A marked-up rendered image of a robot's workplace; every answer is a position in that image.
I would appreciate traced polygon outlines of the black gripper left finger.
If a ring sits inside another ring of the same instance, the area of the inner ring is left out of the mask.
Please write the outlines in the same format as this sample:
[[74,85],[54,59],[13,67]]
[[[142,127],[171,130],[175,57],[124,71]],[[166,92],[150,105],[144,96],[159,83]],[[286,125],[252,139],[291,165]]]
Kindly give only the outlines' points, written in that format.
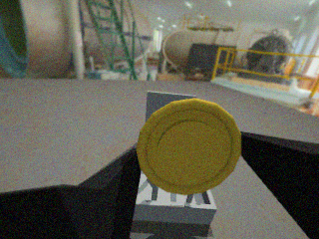
[[140,178],[135,147],[78,185],[0,192],[0,238],[130,239]]

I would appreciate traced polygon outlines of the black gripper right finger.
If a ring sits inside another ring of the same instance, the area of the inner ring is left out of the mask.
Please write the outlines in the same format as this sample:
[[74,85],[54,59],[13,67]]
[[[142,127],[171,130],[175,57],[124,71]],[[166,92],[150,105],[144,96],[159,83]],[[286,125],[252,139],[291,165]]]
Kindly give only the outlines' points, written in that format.
[[241,156],[309,239],[319,239],[319,143],[240,131]]

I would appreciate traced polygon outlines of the yellow round plate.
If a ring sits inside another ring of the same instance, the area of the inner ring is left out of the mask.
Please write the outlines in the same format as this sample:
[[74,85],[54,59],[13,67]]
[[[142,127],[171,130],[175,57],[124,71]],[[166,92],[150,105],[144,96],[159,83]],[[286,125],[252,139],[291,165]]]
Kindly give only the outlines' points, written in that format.
[[150,116],[136,152],[153,185],[167,193],[200,193],[233,172],[241,155],[241,134],[234,117],[218,104],[175,101]]

